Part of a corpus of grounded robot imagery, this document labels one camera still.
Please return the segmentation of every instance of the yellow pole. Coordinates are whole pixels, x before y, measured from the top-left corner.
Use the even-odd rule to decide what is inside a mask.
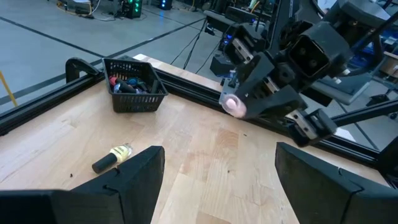
[[[8,88],[8,85],[6,83],[6,79],[4,79],[4,76],[2,75],[1,71],[0,71],[0,78],[1,78],[2,84],[4,85],[5,89],[8,92],[8,95],[11,98],[12,103],[14,104],[14,106],[18,106],[17,101],[15,100],[14,95],[12,94],[10,88]]]

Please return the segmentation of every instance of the wooden table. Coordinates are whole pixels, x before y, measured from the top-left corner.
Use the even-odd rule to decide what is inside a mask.
[[[145,55],[135,58],[221,88]],[[114,146],[128,142],[137,154],[162,145],[165,173],[153,223],[298,223],[275,171],[277,141],[293,144],[174,95],[155,113],[117,114],[101,82],[0,137],[0,189],[72,189],[97,176],[92,163]],[[314,147],[303,150],[387,185],[376,170]]]

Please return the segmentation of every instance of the gray floor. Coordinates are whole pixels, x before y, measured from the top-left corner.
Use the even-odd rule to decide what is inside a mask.
[[[95,12],[96,17],[104,17],[101,15],[103,8],[101,5]],[[186,24],[204,18],[204,15],[200,12],[189,12],[183,7],[180,9],[163,11],[154,6],[144,6],[142,12],[146,18],[141,21],[118,19],[113,22],[103,22],[80,18],[60,11],[55,6],[55,0],[2,0],[0,1],[0,16],[9,22],[0,20],[0,70],[12,92],[21,94],[21,97],[17,98],[17,102],[23,104],[62,86],[65,80],[53,82],[47,86],[42,85],[32,93],[23,94],[26,88],[39,85],[38,83],[64,73],[65,62],[70,57],[80,57],[87,62],[93,62],[100,57],[109,57],[115,52],[155,39],[147,44],[134,47],[123,55],[145,54],[163,62],[172,63],[181,53],[173,65],[182,68],[193,43],[183,52],[182,50],[198,34],[203,21],[190,26],[186,26]],[[45,37],[38,32],[68,44]],[[201,33],[186,68],[188,71],[197,72],[197,74],[215,81],[220,80],[209,69],[211,57],[206,61],[214,51],[220,36],[220,32],[216,32],[215,36]],[[336,116],[345,113],[345,110],[352,111],[363,108],[369,100],[369,96],[384,92],[383,86],[378,83],[372,84],[365,94],[352,105],[341,106],[334,101],[324,109],[329,116]],[[310,105],[308,111],[321,108],[315,102],[306,100]],[[11,108],[13,108],[13,104],[9,101],[5,89],[0,87],[0,113]],[[351,133],[356,142],[371,148],[374,148],[375,145],[379,149],[385,147],[398,133],[398,124],[385,116],[343,128]]]

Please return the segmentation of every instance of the black metal frame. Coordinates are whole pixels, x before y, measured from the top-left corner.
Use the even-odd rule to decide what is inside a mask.
[[[181,96],[188,100],[199,103],[203,106],[207,106],[214,110],[224,112],[222,107],[218,103],[218,99],[221,94],[220,92],[205,87],[203,85],[191,82],[184,78],[172,75],[165,71],[161,71],[159,69],[156,69],[156,72],[159,78],[163,81],[167,91],[171,94]],[[99,83],[102,80],[104,80],[104,76],[102,73],[100,75],[86,75],[70,83],[67,83],[66,85],[57,88],[56,90],[53,90],[43,96],[24,103],[23,105],[20,105],[10,111],[0,114],[0,136],[7,134],[9,131],[17,128],[18,126],[21,126],[22,124],[30,121],[38,115],[68,100],[69,98],[85,91],[87,88]],[[380,114],[380,110],[385,108],[386,105],[387,104],[383,103],[380,105],[380,108],[375,105],[370,107],[370,110],[368,108],[363,109],[362,111],[365,111],[363,112],[365,116],[361,116],[360,111],[354,111],[348,114],[344,114],[344,116],[334,117],[333,120],[349,124],[349,122],[352,121],[356,122],[363,118],[367,118],[368,116]],[[283,122],[270,121],[261,118],[250,119],[247,120],[247,122],[277,132],[284,136],[289,136],[287,132],[287,126],[293,124],[293,121],[289,118],[285,118]],[[339,136],[332,136],[329,139],[320,141],[314,146],[345,157],[352,161],[358,162],[360,164],[364,164],[368,167],[380,170],[380,162],[378,161],[378,159],[381,153],[379,151],[368,148],[366,146],[362,146],[358,143],[349,141]],[[394,147],[387,146],[386,149],[387,148],[389,149],[389,152],[395,151]],[[382,163],[386,163],[386,160],[388,159],[394,158],[384,157]],[[398,182],[396,182],[394,176],[388,174],[386,170],[381,170],[381,174],[394,188],[397,188],[396,185],[398,184]]]

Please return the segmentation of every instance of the black basket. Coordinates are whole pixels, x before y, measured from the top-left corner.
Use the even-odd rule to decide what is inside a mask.
[[[117,113],[156,111],[164,96],[169,94],[150,63],[104,58],[103,65],[106,86],[112,96],[113,110]],[[109,84],[110,77],[121,78],[124,81],[138,77],[147,84],[148,93],[113,93]],[[155,93],[150,93],[154,80],[159,84]]]

